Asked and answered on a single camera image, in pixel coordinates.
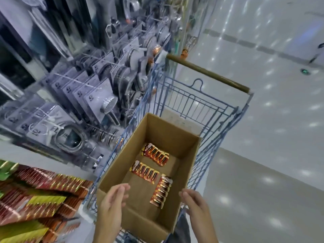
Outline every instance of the shopping cart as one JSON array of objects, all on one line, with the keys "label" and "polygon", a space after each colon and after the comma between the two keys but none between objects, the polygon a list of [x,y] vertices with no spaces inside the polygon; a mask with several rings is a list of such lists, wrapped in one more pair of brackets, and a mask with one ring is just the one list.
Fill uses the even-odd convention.
[{"label": "shopping cart", "polygon": [[[221,77],[174,55],[168,54],[166,58],[247,93],[249,95],[247,102],[242,108],[231,106],[202,92],[203,81],[201,79],[196,79],[189,86],[166,76],[158,65],[155,66],[147,92],[140,101],[123,135],[120,137],[114,152],[107,160],[106,166],[79,208],[81,216],[89,222],[96,220],[97,205],[95,193],[100,178],[107,171],[146,113],[150,112],[161,116],[164,110],[169,110],[180,118],[195,123],[200,130],[201,145],[192,169],[192,175],[188,181],[188,188],[196,189],[225,135],[240,121],[249,107],[253,93],[250,92],[248,87]],[[120,231],[116,242],[123,243],[128,238],[142,242],[125,230]]]}]

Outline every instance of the cart handle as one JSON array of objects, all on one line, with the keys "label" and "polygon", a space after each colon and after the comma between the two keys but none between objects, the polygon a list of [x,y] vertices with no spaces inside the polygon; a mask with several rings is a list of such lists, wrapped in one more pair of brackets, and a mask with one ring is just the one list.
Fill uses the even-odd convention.
[{"label": "cart handle", "polygon": [[238,90],[240,90],[240,91],[242,91],[244,93],[250,94],[250,88],[247,87],[247,86],[244,86],[242,84],[239,84],[237,82],[234,82],[234,81],[232,81],[232,80],[230,80],[230,79],[228,79],[226,77],[223,77],[223,76],[218,75],[216,73],[213,73],[213,72],[211,72],[209,70],[206,70],[205,68],[202,68],[202,67],[197,66],[197,65],[195,65],[193,63],[190,63],[188,61],[185,61],[185,60],[181,59],[180,57],[177,57],[176,55],[167,54],[166,57],[169,60],[172,60],[174,62],[177,62],[177,63],[179,63],[181,65],[184,65],[184,66],[186,66],[186,67],[188,67],[190,69],[193,69],[196,72],[202,73],[202,74],[204,74],[204,75],[206,75],[208,77],[211,77],[213,79],[216,79],[217,81],[220,81],[220,82],[222,82],[224,84],[227,84],[227,85],[229,85],[229,86],[231,86],[233,88],[236,88],[236,89],[238,89]]}]

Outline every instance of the person's left hand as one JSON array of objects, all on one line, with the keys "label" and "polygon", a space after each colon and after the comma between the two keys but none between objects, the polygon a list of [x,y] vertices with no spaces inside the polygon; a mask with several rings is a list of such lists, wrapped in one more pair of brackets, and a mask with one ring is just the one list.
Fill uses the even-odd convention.
[{"label": "person's left hand", "polygon": [[93,243],[112,243],[115,241],[122,223],[121,209],[126,205],[131,186],[123,183],[111,187],[98,208],[97,223]]}]

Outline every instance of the brown cardboard box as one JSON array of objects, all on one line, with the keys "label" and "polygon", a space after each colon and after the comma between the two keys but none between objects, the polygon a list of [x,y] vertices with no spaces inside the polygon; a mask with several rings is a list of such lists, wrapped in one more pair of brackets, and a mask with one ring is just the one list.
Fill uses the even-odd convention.
[{"label": "brown cardboard box", "polygon": [[[149,142],[170,154],[163,167],[140,154],[143,146]],[[102,177],[98,185],[97,205],[112,186],[129,183],[131,189],[127,205],[123,208],[122,228],[147,243],[165,240],[174,231],[181,204],[178,192],[187,186],[199,145],[199,136],[156,115],[146,114]],[[157,183],[153,185],[129,171],[136,159],[160,172],[157,181],[161,174],[173,179],[163,209],[150,203]]]}]

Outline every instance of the hand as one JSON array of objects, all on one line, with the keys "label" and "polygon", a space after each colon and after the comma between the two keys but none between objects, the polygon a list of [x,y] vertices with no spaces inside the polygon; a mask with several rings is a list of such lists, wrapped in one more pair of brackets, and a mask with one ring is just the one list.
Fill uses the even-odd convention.
[{"label": "hand", "polygon": [[128,183],[111,187],[98,208],[97,223],[93,243],[113,243],[120,231],[121,209],[126,205]]},{"label": "hand", "polygon": [[209,207],[203,197],[195,190],[183,189],[179,196],[188,206],[192,230],[199,243],[218,243]]}]

